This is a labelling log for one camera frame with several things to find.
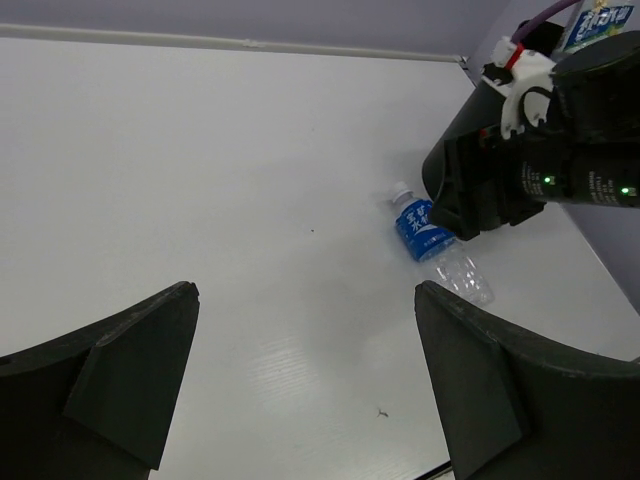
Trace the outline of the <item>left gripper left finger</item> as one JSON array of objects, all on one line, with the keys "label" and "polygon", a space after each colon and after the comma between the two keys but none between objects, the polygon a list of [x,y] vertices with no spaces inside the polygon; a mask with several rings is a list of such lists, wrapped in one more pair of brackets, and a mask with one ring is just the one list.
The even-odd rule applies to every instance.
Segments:
[{"label": "left gripper left finger", "polygon": [[159,468],[199,315],[176,283],[1,359],[4,479],[146,479]]}]

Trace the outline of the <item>blue label bottle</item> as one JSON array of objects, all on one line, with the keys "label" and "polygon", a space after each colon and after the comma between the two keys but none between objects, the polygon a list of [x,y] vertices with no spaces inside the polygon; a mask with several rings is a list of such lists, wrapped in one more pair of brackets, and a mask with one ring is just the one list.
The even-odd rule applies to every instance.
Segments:
[{"label": "blue label bottle", "polygon": [[397,182],[391,189],[390,201],[396,210],[396,232],[412,259],[426,270],[429,280],[476,306],[494,301],[489,283],[462,242],[431,221],[434,202],[429,196],[418,196],[406,183]]}]

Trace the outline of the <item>green white label bottle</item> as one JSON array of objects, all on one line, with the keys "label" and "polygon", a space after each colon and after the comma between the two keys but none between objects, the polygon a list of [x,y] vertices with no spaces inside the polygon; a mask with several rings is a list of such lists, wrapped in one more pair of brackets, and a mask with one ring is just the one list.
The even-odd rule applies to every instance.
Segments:
[{"label": "green white label bottle", "polygon": [[634,10],[634,1],[582,1],[565,29],[560,51],[574,53],[621,33]]}]

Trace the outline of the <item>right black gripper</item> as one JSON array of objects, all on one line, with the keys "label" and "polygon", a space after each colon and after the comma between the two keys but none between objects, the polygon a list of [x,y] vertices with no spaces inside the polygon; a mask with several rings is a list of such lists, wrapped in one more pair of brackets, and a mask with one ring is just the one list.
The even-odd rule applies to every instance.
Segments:
[{"label": "right black gripper", "polygon": [[433,224],[468,241],[548,203],[638,208],[638,32],[554,62],[546,122],[508,140],[485,130],[442,142],[429,188]]}]

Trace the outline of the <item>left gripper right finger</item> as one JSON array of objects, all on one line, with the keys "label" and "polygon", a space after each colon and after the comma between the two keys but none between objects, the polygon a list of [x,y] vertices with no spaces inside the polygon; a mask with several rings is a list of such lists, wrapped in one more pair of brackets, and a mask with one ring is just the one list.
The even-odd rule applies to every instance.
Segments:
[{"label": "left gripper right finger", "polygon": [[458,479],[635,479],[639,367],[494,316],[427,281],[415,315]]}]

